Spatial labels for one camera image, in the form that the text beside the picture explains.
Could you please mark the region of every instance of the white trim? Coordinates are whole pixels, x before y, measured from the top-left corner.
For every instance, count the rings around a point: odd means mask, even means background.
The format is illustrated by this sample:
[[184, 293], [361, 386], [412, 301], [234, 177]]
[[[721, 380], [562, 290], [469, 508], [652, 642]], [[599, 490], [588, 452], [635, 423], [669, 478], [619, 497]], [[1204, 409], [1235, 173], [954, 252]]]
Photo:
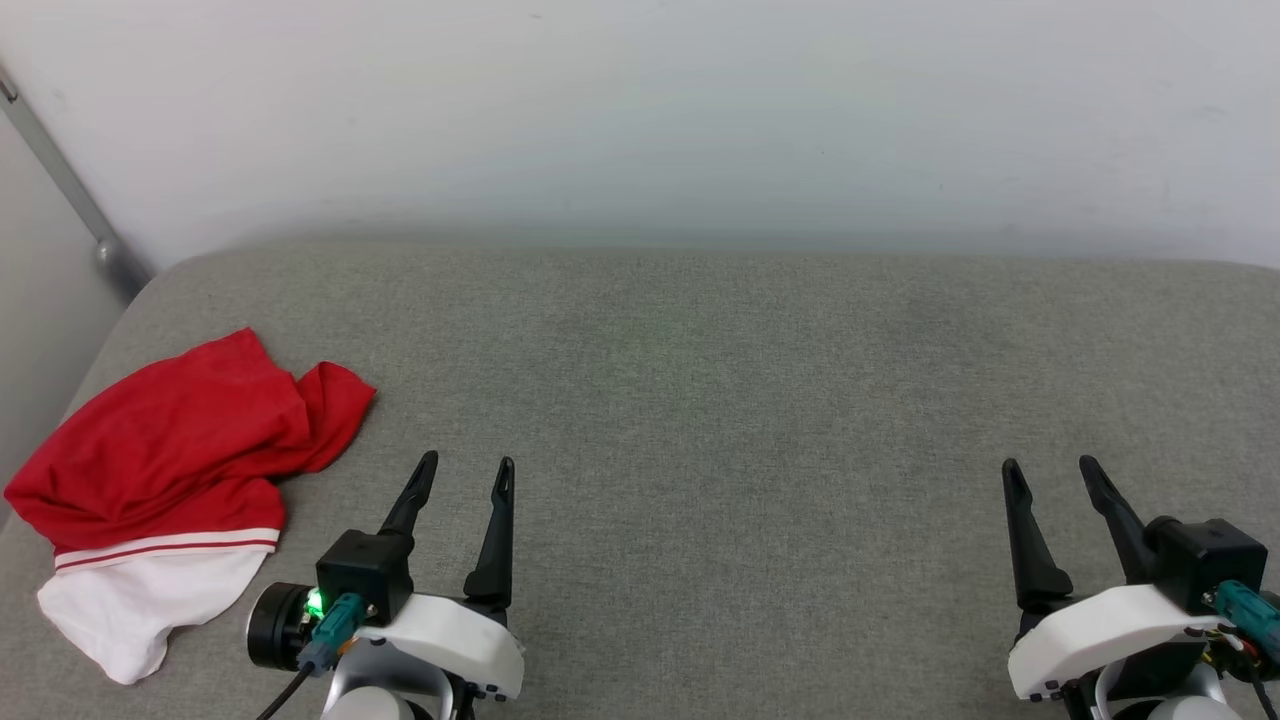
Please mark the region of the white trim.
[[[156, 536], [136, 541], [122, 542], [110, 547], [93, 550], [76, 550], [54, 556], [54, 568], [59, 571], [67, 565], [67, 570], [81, 568], [100, 568], [114, 565], [140, 555], [182, 555], [188, 552], [228, 552], [237, 548], [268, 548], [275, 550], [275, 543], [280, 538], [280, 530], [273, 528], [250, 528], [244, 530], [225, 530], [212, 533], [179, 533], [173, 536]], [[238, 543], [221, 547], [210, 547], [211, 543]], [[101, 559], [101, 562], [87, 562]]]

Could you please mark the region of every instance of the gray couch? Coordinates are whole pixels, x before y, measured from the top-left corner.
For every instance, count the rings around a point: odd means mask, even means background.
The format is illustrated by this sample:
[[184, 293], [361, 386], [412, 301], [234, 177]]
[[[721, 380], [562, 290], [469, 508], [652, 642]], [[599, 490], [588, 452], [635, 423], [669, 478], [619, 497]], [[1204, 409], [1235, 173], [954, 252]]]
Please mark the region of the gray couch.
[[[77, 404], [253, 327], [379, 388], [347, 454], [282, 484], [242, 600], [118, 687], [44, 620], [46, 542], [0, 534], [0, 717], [252, 717], [257, 592], [374, 528], [420, 454], [419, 588], [456, 593], [503, 454], [525, 694], [480, 717], [1065, 717], [1019, 703], [1000, 464], [1076, 588], [1119, 584], [1076, 457], [1146, 518], [1280, 548], [1280, 275], [1206, 263], [719, 256], [319, 245], [186, 263], [129, 309]], [[1280, 585], [1280, 575], [1272, 584]], [[315, 717], [312, 680], [280, 717]], [[1260, 717], [1233, 685], [1236, 708]]]

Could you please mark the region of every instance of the black cable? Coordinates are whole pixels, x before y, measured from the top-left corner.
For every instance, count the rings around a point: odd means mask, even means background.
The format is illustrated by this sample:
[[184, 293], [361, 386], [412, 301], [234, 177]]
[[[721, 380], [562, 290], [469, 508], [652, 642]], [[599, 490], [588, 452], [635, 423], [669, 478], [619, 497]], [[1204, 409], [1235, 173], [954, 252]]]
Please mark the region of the black cable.
[[297, 692], [298, 687], [302, 685], [302, 682], [310, 676], [311, 676], [311, 664], [303, 662], [302, 667], [298, 669], [298, 674], [294, 675], [292, 680], [289, 680], [289, 684], [284, 687], [280, 694], [275, 696], [275, 700], [271, 701], [271, 705], [266, 706], [266, 710], [264, 710], [262, 714], [257, 716], [257, 720], [266, 720], [268, 717], [275, 715], [275, 711], [283, 707], [284, 703], [288, 702], [291, 697], [293, 697], [293, 693]]
[[1271, 705], [1271, 698], [1267, 697], [1267, 689], [1262, 685], [1262, 679], [1258, 678], [1258, 669], [1253, 666], [1253, 659], [1249, 657], [1248, 652], [1243, 650], [1235, 650], [1231, 643], [1225, 643], [1224, 647], [1231, 650], [1231, 652], [1240, 660], [1240, 669], [1248, 674], [1248, 682], [1253, 685], [1253, 692], [1258, 694], [1258, 702], [1262, 703], [1262, 712], [1267, 715], [1267, 720], [1280, 720], [1276, 716], [1276, 708]]
[[1257, 674], [1253, 675], [1253, 692], [1258, 693], [1258, 702], [1262, 703], [1262, 712], [1267, 714], [1267, 720], [1280, 720], [1276, 717], [1276, 708], [1271, 705], [1267, 689], [1262, 687], [1262, 680], [1257, 679]]

